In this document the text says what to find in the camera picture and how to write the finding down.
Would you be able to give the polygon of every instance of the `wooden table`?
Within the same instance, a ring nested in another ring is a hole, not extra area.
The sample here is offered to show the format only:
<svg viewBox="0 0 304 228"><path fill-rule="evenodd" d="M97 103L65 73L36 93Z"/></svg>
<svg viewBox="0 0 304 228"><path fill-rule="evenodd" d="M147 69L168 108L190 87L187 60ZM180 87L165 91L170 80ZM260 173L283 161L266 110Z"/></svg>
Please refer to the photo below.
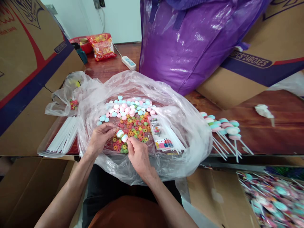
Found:
<svg viewBox="0 0 304 228"><path fill-rule="evenodd" d="M117 44L116 47L122 56L126 55L136 63L138 71L141 43ZM113 75L127 70L116 50L115 53L118 55L116 58L101 62L95 61L93 53L89 54L86 74L104 83ZM255 154L304 155L304 102L287 91L264 91L227 111L222 111L196 91L185 97L200 112L213 114L217 119L237 120L240 123L242 140ZM275 116L275 128L271 127L268 119L256 113L254 106L258 104L269 106ZM238 142L240 152L247 154L241 146ZM68 155L78 155L76 141ZM213 150L211 155L218 156L218 153Z"/></svg>

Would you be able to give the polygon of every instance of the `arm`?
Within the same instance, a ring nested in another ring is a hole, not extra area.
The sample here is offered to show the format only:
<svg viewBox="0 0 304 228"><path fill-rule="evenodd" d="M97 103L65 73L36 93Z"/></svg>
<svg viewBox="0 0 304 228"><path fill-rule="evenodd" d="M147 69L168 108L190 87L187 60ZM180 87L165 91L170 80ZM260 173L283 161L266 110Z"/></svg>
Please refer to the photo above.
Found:
<svg viewBox="0 0 304 228"><path fill-rule="evenodd" d="M35 228L69 227L93 164L107 140L115 134L114 127L111 123L104 123L94 129L87 151L68 181L42 214Z"/></svg>
<svg viewBox="0 0 304 228"><path fill-rule="evenodd" d="M153 192L165 218L171 227L198 227L185 209L178 203L150 165L147 145L134 137L127 140L129 159L143 181Z"/></svg>

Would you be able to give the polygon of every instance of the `red snack package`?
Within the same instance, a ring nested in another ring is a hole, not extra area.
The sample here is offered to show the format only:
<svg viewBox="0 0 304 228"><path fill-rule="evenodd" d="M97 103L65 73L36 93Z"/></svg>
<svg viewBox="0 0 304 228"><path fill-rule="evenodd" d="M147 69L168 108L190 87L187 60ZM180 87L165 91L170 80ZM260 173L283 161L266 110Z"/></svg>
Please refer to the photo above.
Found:
<svg viewBox="0 0 304 228"><path fill-rule="evenodd" d="M86 37L94 48L95 60L105 60L117 55L114 53L112 37L110 33L101 33Z"/></svg>

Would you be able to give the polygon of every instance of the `hand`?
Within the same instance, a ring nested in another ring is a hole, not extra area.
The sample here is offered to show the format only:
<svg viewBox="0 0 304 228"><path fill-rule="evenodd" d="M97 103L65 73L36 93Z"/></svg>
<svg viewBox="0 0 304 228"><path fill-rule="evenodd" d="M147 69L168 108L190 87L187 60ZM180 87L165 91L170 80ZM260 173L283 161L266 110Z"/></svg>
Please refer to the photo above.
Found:
<svg viewBox="0 0 304 228"><path fill-rule="evenodd" d="M155 168L150 164L147 145L134 137L130 137L127 144L129 159L143 181L147 182L150 177L157 175Z"/></svg>
<svg viewBox="0 0 304 228"><path fill-rule="evenodd" d="M95 128L87 151L100 154L108 139L113 137L116 131L117 128L112 123L103 123Z"/></svg>

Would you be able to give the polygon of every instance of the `purple bag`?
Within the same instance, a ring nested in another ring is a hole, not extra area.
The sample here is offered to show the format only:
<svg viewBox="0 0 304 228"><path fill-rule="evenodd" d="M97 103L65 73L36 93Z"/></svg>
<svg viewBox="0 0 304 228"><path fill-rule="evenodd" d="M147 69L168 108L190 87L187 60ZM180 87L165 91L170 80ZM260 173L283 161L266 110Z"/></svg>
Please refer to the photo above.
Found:
<svg viewBox="0 0 304 228"><path fill-rule="evenodd" d="M181 95L219 67L268 6L269 0L141 0L140 73Z"/></svg>

